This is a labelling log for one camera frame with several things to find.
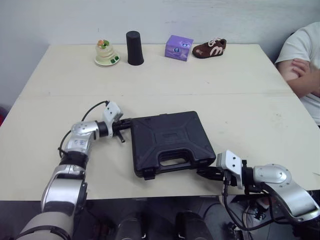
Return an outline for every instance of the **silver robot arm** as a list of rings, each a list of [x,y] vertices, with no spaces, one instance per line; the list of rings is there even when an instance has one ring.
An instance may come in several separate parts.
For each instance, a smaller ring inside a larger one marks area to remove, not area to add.
[[[82,121],[71,128],[61,162],[55,168],[41,199],[42,213],[31,219],[16,240],[71,240],[74,216],[87,198],[86,167],[92,142],[100,137],[119,136],[130,127],[129,120],[120,120],[121,109],[109,102],[103,111],[103,121]]]
[[[233,186],[245,187],[245,192],[267,192],[279,203],[286,218],[292,223],[302,223],[320,216],[320,208],[309,193],[299,186],[289,170],[278,164],[247,167],[247,162],[227,150],[217,156],[216,167],[229,171]]]

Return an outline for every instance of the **plastic case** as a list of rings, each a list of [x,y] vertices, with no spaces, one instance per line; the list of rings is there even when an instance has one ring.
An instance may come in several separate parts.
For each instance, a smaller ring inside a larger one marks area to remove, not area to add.
[[[212,164],[216,154],[195,111],[132,119],[134,172],[145,180],[156,174]],[[167,160],[184,162],[164,165]]]

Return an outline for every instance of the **white table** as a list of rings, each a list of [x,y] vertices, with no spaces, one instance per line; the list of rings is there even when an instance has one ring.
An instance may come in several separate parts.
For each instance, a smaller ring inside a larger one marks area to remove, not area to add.
[[[144,45],[144,64],[94,64],[92,45],[50,46],[0,127],[0,200],[39,200],[71,125],[97,102],[115,101],[124,118],[196,111],[216,153],[230,149],[248,166],[286,166],[302,187],[320,188],[320,130],[256,45],[229,44],[223,56],[187,62]],[[103,107],[87,120],[101,120]],[[195,170],[144,181],[134,174],[130,131],[95,142],[87,165],[88,199],[219,195],[222,183]],[[233,188],[231,193],[240,194]]]

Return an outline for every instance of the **purple box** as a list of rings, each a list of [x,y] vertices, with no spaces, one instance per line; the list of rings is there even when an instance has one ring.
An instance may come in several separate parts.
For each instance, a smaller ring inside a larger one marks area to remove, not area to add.
[[[187,61],[193,41],[190,38],[171,35],[166,42],[164,55],[169,58]]]

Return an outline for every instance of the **person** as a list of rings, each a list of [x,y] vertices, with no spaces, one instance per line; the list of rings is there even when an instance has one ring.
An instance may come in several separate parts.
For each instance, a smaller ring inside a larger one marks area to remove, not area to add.
[[[293,33],[275,64],[320,128],[320,22]]]

